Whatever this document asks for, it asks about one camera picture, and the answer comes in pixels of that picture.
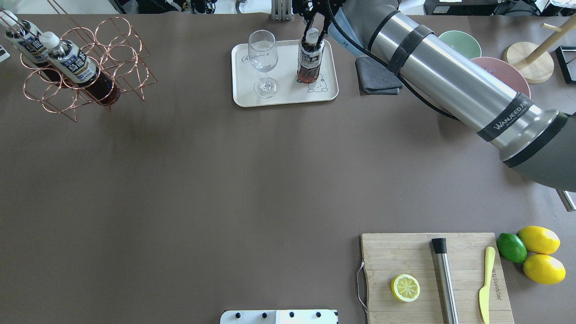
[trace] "white bottle cap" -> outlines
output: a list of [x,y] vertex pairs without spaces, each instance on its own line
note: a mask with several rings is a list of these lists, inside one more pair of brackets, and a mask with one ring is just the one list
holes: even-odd
[[320,36],[320,32],[316,28],[310,28],[306,32],[306,42],[308,44],[314,45],[318,41],[318,36]]
[[18,25],[18,17],[11,11],[4,10],[4,12],[0,12],[0,18],[0,24],[6,29]]
[[54,35],[53,32],[43,32],[40,35],[40,42],[44,44],[46,48],[52,49],[60,44],[60,38]]

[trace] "folded towel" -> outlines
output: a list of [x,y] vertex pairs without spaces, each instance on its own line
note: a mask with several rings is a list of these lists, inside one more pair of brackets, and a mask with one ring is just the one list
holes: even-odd
[[356,59],[356,69],[362,89],[371,95],[397,95],[402,82],[386,67],[368,56]]

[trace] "yellow lemon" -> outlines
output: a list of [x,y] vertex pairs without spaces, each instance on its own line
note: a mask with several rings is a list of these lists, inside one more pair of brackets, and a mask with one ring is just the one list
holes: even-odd
[[562,262],[545,254],[533,254],[524,261],[524,273],[539,284],[554,285],[566,277]]
[[420,284],[413,276],[401,274],[392,280],[392,294],[403,302],[413,302],[420,296]]
[[560,247],[556,233],[540,226],[527,226],[518,231],[518,237],[528,251],[540,254],[552,254]]

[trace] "lemon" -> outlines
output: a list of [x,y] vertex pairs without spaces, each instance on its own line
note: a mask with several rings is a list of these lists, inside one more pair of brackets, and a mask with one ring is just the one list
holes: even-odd
[[403,302],[413,302],[420,296],[420,284],[413,276],[401,274],[392,280],[392,294]]
[[514,263],[522,263],[526,259],[526,247],[520,238],[514,234],[502,233],[496,241],[498,251],[504,259]]
[[540,226],[527,226],[518,231],[518,237],[524,242],[526,249],[534,253],[552,254],[560,246],[558,235]]
[[566,277],[562,262],[545,254],[533,254],[524,261],[524,273],[539,284],[554,285]]

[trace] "cutting board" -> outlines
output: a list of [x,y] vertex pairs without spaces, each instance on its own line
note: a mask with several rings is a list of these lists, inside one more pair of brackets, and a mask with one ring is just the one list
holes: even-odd
[[[445,323],[441,288],[434,269],[430,240],[446,238],[446,249],[456,309],[461,324],[481,324],[478,290],[484,285],[484,253],[496,249],[490,282],[490,324],[514,324],[502,263],[494,233],[365,233],[362,255],[365,262],[368,324]],[[402,273],[420,283],[414,302],[397,300],[392,280]]]

